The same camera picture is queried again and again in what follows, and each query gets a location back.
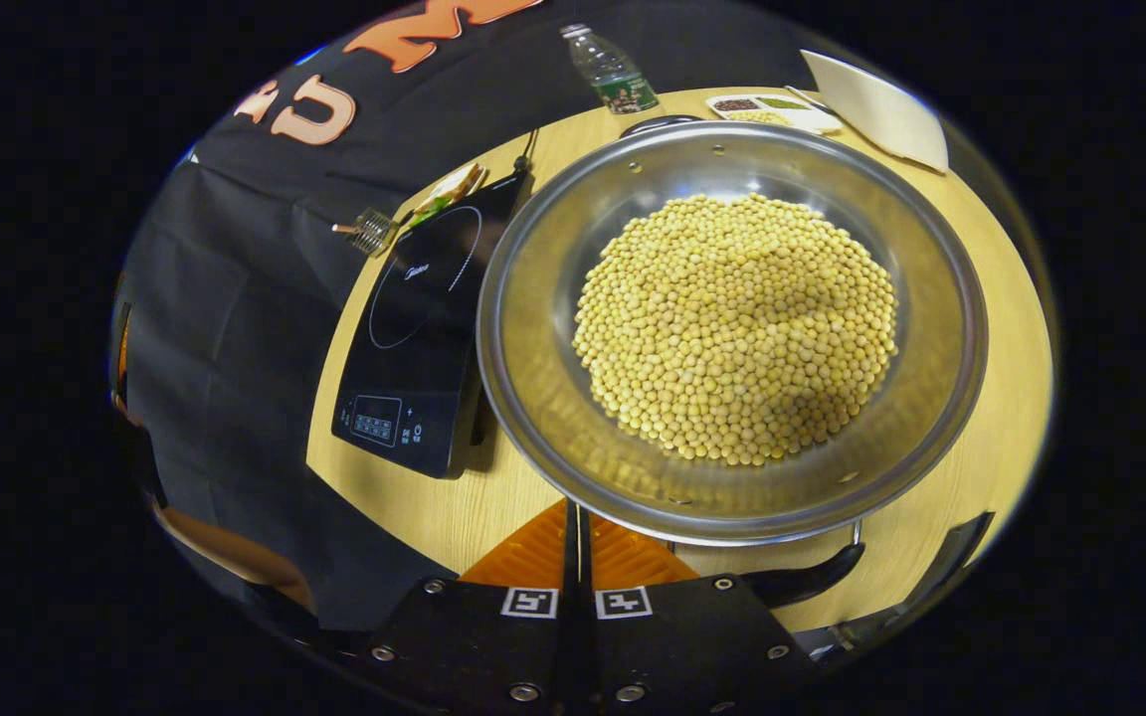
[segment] bottle label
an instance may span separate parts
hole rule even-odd
[[[637,73],[617,81],[605,82],[595,87],[599,100],[605,108],[614,115],[630,115],[643,112],[645,109],[653,109],[657,105],[657,95],[653,94],[649,80]]]

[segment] black induction cooktop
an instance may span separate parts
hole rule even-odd
[[[529,187],[517,170],[392,245],[347,352],[335,435],[424,475],[463,472],[480,399],[480,283]]]

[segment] wooden table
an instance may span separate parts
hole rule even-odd
[[[705,99],[716,94],[783,94],[778,87],[713,87],[664,94],[669,113],[714,118]],[[622,131],[620,118],[592,109],[548,125],[533,149],[533,190]],[[972,561],[1000,534],[1023,494],[1041,453],[1052,401],[1051,340],[1027,268],[990,210],[952,173],[940,175],[882,154],[858,132],[842,127],[831,140],[863,151],[923,192],[968,250],[988,309],[984,384],[958,441],[913,489],[863,521],[864,558],[847,579],[815,599],[777,608],[786,629],[818,629],[895,606],[913,589],[947,530],[995,512]],[[527,135],[486,151],[477,160],[503,178]],[[395,215],[415,207],[427,189]],[[360,314],[382,258],[368,261],[351,292],[321,371],[306,462],[347,502],[397,538],[455,572],[463,572],[539,511],[562,496],[524,461],[501,431],[481,448],[490,471],[465,471],[458,480],[432,480],[338,440],[330,432],[338,381]],[[790,543],[709,548],[677,545],[701,575],[803,567],[833,556],[850,540],[842,529]],[[364,559],[363,554],[356,558]]]

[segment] bottle cap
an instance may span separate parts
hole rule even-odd
[[[570,26],[560,27],[560,36],[564,36],[565,40],[573,37],[582,37],[583,34],[590,34],[591,29],[582,23],[570,24]]]

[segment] black background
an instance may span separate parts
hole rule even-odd
[[[0,6],[0,713],[382,713],[178,557],[109,447],[102,380],[119,263],[173,164],[260,78],[390,6]],[[796,710],[1146,713],[1146,3],[782,9],[990,150],[1068,332],[1021,516]]]

